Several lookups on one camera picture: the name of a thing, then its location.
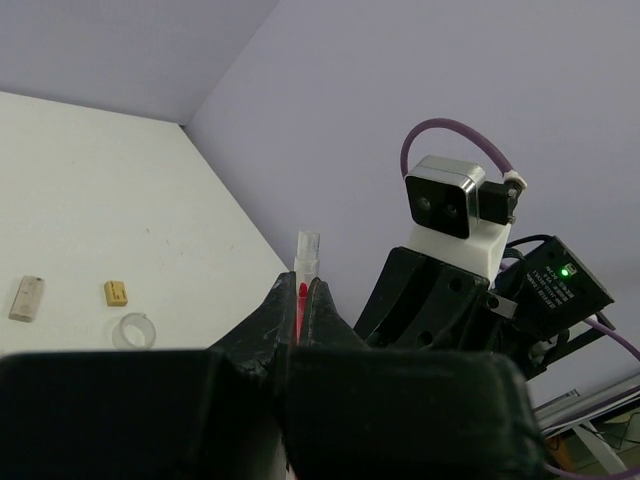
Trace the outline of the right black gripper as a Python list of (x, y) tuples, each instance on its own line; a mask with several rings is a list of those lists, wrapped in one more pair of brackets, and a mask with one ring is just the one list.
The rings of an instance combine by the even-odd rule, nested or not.
[(614, 298), (558, 237), (531, 235), (507, 243), (511, 263), (489, 280), (405, 247), (391, 250), (354, 331), (371, 347), (486, 350), (511, 359), (525, 375), (602, 337), (572, 328)]

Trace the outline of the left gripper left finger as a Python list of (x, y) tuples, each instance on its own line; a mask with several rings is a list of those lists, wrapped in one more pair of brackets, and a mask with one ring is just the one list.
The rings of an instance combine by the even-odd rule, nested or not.
[(5, 479), (282, 479), (276, 368), (296, 281), (206, 348), (1, 360)]

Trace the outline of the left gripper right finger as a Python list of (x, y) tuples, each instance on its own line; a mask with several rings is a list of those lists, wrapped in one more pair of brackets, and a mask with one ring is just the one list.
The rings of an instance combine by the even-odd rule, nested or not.
[(367, 347), (329, 286), (308, 293), (283, 402), (300, 479), (541, 479), (545, 445), (515, 364), (487, 352)]

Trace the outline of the red pen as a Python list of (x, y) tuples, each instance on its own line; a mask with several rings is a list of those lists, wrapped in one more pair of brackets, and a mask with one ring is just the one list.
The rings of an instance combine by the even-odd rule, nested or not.
[(294, 272), (296, 276), (297, 312), (295, 323), (296, 340), (299, 341), (308, 289), (311, 282), (318, 276), (319, 270), (320, 234), (315, 231), (301, 230), (298, 232)]

